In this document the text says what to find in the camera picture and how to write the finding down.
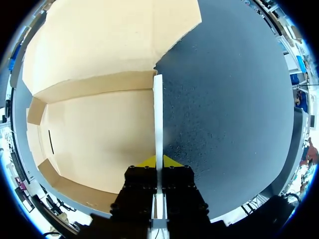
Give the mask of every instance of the cardboard flap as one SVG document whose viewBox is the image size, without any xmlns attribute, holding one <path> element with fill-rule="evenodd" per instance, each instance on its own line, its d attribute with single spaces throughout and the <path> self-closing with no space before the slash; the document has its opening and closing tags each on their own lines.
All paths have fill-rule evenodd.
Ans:
<svg viewBox="0 0 319 239">
<path fill-rule="evenodd" d="M 27 122 L 40 125 L 46 103 L 33 97 L 27 114 Z"/>
<path fill-rule="evenodd" d="M 35 97 L 47 103 L 54 103 L 106 92 L 146 90 L 153 87 L 155 74 L 155 70 L 122 72 L 78 81 L 70 80 L 51 86 L 35 94 Z"/>
<path fill-rule="evenodd" d="M 85 187 L 61 177 L 54 170 L 48 159 L 39 165 L 38 169 L 47 182 L 59 193 L 87 207 L 108 213 L 110 211 L 110 205 L 115 202 L 117 197 L 117 194 Z"/>
<path fill-rule="evenodd" d="M 35 165 L 38 166 L 45 160 L 45 156 L 41 147 L 39 126 L 27 123 L 26 137 Z"/>
<path fill-rule="evenodd" d="M 27 47 L 23 80 L 35 95 L 68 80 L 150 71 L 200 22 L 197 0 L 59 0 Z"/>
</svg>

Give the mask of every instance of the white divider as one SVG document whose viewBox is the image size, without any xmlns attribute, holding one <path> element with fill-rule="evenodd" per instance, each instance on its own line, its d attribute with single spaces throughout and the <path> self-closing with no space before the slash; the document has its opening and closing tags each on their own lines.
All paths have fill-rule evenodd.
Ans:
<svg viewBox="0 0 319 239">
<path fill-rule="evenodd" d="M 156 169 L 158 176 L 158 190 L 156 194 L 157 217 L 165 218 L 164 201 L 161 190 L 161 170 L 163 168 L 163 78 L 162 75 L 154 76 L 154 118 L 155 118 L 155 147 Z"/>
</svg>

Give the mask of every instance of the black slot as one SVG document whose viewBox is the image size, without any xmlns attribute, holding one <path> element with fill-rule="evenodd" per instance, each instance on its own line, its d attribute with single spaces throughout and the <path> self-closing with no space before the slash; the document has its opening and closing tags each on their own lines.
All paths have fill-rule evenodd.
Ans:
<svg viewBox="0 0 319 239">
<path fill-rule="evenodd" d="M 51 144 L 52 153 L 54 154 L 53 146 L 52 146 L 52 141 L 51 141 L 51 134 L 50 134 L 50 131 L 49 131 L 49 138 L 50 138 L 50 144 Z"/>
</svg>

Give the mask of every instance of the yellow marker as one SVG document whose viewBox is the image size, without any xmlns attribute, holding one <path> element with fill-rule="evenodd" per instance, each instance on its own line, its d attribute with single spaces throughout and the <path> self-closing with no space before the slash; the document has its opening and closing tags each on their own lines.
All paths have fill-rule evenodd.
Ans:
<svg viewBox="0 0 319 239">
<path fill-rule="evenodd" d="M 174 166 L 174 167 L 182 167 L 183 165 L 180 163 L 177 163 L 175 160 L 172 160 L 171 158 L 167 157 L 166 155 L 164 155 L 164 167 L 170 167 L 170 166 Z M 143 163 L 136 165 L 137 167 L 145 167 L 148 166 L 150 168 L 155 168 L 156 165 L 156 157 L 155 155 L 152 156 L 151 158 L 145 160 Z"/>
</svg>

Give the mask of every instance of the cardboard box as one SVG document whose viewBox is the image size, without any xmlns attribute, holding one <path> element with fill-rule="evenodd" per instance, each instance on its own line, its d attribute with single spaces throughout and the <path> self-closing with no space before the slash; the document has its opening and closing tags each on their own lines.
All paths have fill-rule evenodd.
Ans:
<svg viewBox="0 0 319 239">
<path fill-rule="evenodd" d="M 109 212 L 127 167 L 155 155 L 155 63 L 200 21 L 196 0 L 52 5 L 22 75 L 30 151 L 52 187 Z"/>
</svg>

